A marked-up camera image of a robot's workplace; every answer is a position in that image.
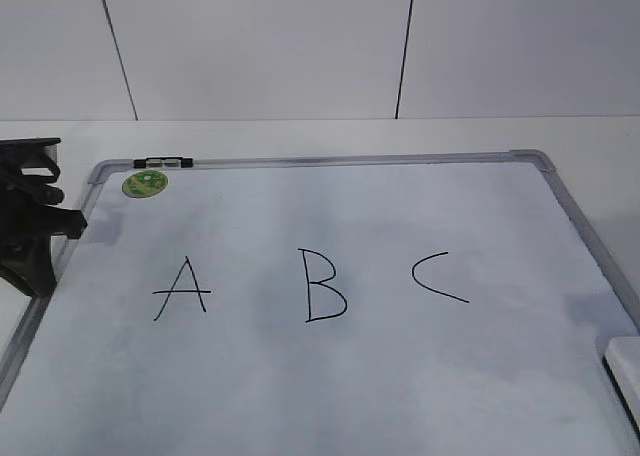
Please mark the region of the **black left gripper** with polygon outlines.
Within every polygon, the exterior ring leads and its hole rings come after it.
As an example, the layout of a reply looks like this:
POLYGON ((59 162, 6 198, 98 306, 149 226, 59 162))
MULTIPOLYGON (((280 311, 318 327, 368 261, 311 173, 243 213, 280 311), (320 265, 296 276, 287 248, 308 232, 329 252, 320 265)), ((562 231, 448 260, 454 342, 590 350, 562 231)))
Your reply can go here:
POLYGON ((58 208, 58 173, 1 174, 1 278, 26 296, 51 296, 56 276, 51 236, 78 240, 87 227, 79 210, 58 208))

